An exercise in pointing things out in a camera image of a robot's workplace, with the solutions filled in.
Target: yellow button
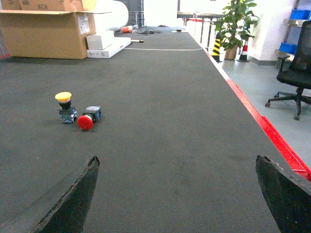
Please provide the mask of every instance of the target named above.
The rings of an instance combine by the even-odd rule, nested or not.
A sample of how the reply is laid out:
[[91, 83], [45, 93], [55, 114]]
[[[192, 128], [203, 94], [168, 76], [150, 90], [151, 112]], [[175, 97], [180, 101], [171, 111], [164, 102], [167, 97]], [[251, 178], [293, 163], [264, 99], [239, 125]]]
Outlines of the yellow button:
[[70, 92], [61, 92], [61, 93], [58, 93], [56, 96], [55, 96], [55, 99], [57, 99], [58, 101], [67, 101], [69, 100], [71, 97], [71, 93]]

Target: shelf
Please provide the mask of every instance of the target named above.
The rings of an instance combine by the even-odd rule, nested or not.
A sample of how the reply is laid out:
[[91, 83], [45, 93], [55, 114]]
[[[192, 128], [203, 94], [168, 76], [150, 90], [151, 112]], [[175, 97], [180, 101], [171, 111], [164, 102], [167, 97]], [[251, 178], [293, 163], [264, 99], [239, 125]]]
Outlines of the shelf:
[[302, 23], [304, 21], [307, 21], [306, 19], [285, 19], [283, 20], [283, 23], [287, 24], [288, 26], [292, 27], [302, 27]]
[[286, 56], [286, 55], [290, 55], [289, 58], [286, 58], [286, 61], [290, 61], [292, 62], [293, 59], [294, 59], [294, 55], [293, 54], [290, 54], [290, 53], [286, 53], [286, 52], [283, 52], [283, 51], [280, 51], [280, 50], [274, 50], [274, 53], [278, 56]]

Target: green leaves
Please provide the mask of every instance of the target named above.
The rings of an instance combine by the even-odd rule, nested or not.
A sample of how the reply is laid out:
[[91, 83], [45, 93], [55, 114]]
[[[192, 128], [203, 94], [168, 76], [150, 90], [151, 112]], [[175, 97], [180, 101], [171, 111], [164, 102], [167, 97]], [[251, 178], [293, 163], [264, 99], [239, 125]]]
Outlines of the green leaves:
[[257, 16], [250, 7], [257, 6], [254, 0], [230, 0], [228, 5], [223, 8], [224, 18], [219, 30], [222, 47], [224, 50], [233, 49], [236, 45], [243, 46], [243, 40], [254, 37], [250, 34], [250, 26], [257, 23]]

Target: white wall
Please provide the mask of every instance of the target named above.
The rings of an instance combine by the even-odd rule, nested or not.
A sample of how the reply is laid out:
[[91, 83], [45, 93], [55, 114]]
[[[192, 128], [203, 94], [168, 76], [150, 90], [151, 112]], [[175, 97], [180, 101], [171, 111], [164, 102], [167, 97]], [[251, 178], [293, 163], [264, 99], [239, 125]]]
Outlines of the white wall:
[[144, 0], [144, 17], [148, 27], [180, 25], [177, 20], [177, 0]]
[[253, 8], [259, 22], [254, 29], [254, 39], [250, 39], [248, 54], [260, 61], [276, 61], [275, 49], [284, 41], [287, 26], [283, 24], [289, 18], [295, 0], [257, 0]]
[[180, 11], [183, 12], [222, 12], [229, 0], [180, 0]]

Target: black office chair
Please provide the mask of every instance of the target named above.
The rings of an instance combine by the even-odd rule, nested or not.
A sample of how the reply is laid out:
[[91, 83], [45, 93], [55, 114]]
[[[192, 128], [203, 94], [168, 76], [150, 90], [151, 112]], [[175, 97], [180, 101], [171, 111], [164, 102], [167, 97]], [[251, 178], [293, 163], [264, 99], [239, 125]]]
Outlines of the black office chair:
[[302, 95], [304, 88], [311, 89], [311, 21], [305, 21], [302, 24], [294, 60], [289, 69], [283, 71], [285, 59], [288, 57], [289, 56], [278, 57], [278, 59], [282, 60], [282, 63], [276, 79], [281, 83], [296, 86], [297, 94], [278, 91], [273, 99], [268, 100], [265, 106], [269, 107], [271, 101], [295, 100], [298, 112], [294, 119], [299, 120], [301, 102], [303, 101], [307, 104], [311, 104], [311, 97]]

